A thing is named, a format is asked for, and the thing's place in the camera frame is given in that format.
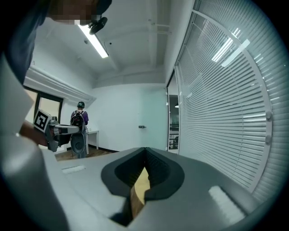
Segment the qr code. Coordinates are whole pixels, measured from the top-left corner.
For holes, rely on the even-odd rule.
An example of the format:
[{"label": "qr code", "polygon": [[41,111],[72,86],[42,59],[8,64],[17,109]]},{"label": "qr code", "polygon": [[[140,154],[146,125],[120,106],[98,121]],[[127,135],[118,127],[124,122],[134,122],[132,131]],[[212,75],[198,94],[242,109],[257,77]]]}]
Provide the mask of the qr code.
[{"label": "qr code", "polygon": [[44,132],[45,124],[47,123],[47,120],[48,120],[48,116],[38,111],[36,115],[36,120],[34,122],[34,126]]}]

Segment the person wearing backpack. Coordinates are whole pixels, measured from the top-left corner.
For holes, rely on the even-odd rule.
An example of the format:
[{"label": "person wearing backpack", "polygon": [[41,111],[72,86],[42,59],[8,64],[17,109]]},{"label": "person wearing backpack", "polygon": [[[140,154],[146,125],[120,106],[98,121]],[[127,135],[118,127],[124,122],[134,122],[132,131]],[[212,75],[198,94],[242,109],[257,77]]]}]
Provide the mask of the person wearing backpack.
[{"label": "person wearing backpack", "polygon": [[77,110],[72,112],[71,117],[70,117],[70,125],[73,126],[79,126],[81,129],[81,133],[83,134],[84,137],[84,142],[85,142],[85,147],[86,147],[86,154],[89,154],[89,149],[88,149],[88,130],[86,128],[86,125],[88,124],[89,121],[89,116],[86,111],[84,111],[84,102],[79,102],[77,104]]}]

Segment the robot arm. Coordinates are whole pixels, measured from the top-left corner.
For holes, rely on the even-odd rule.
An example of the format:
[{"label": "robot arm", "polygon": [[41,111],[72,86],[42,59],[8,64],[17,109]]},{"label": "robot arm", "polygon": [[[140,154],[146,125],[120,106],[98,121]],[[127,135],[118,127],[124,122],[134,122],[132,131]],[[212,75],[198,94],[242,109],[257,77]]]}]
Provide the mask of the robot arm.
[{"label": "robot arm", "polygon": [[72,134],[80,131],[77,126],[59,124],[55,116],[51,116],[40,109],[36,113],[33,126],[45,134],[47,147],[53,152],[56,152],[59,146],[68,143]]}]

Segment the black window frame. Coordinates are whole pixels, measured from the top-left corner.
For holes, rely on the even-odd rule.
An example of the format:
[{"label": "black window frame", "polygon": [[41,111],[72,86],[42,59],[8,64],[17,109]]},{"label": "black window frame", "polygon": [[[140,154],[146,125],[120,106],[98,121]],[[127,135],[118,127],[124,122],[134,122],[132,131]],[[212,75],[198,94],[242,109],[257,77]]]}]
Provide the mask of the black window frame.
[{"label": "black window frame", "polygon": [[56,102],[60,103],[59,104],[58,115],[57,115],[57,121],[58,121],[58,123],[60,123],[63,98],[60,98],[60,97],[57,97],[57,96],[53,96],[51,94],[48,94],[48,93],[45,93],[45,92],[42,92],[42,91],[35,90],[33,88],[30,88],[30,87],[24,86],[24,88],[26,90],[31,91],[31,92],[37,93],[37,97],[36,97],[36,101],[35,101],[35,107],[34,107],[34,118],[33,119],[35,119],[37,110],[39,109],[40,98],[45,98],[45,99],[53,100],[53,101],[56,101]]}]

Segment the purple shirt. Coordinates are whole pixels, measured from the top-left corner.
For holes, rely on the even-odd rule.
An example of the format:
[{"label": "purple shirt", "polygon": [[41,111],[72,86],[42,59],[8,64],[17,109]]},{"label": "purple shirt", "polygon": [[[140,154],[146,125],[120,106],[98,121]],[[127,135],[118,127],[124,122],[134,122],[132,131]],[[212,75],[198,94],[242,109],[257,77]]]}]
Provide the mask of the purple shirt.
[{"label": "purple shirt", "polygon": [[[75,111],[71,114],[70,119],[71,119],[74,115],[75,115]],[[87,124],[89,123],[89,116],[88,116],[88,114],[87,114],[86,111],[83,113],[82,117],[83,117],[83,120],[84,120],[84,122],[85,122],[85,125],[87,125]]]}]

